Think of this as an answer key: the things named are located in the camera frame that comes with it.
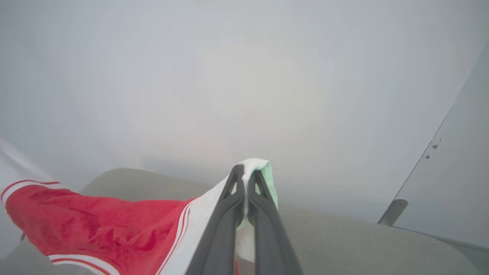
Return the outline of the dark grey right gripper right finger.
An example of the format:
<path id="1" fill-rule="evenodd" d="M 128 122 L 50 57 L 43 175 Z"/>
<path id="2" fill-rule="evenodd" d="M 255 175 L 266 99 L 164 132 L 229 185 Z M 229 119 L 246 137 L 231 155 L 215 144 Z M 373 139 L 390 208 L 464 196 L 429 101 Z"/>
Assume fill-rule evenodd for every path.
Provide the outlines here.
<path id="1" fill-rule="evenodd" d="M 254 227 L 255 274 L 302 275 L 303 270 L 261 171 L 248 181 L 248 219 Z"/>

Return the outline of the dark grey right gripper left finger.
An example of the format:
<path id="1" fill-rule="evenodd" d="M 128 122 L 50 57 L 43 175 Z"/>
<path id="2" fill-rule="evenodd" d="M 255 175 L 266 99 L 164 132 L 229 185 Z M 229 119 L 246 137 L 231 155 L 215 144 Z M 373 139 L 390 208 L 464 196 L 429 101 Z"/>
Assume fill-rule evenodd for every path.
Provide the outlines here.
<path id="1" fill-rule="evenodd" d="M 187 275 L 236 274 L 235 242 L 245 206 L 242 164 L 234 166 L 187 268 Z"/>

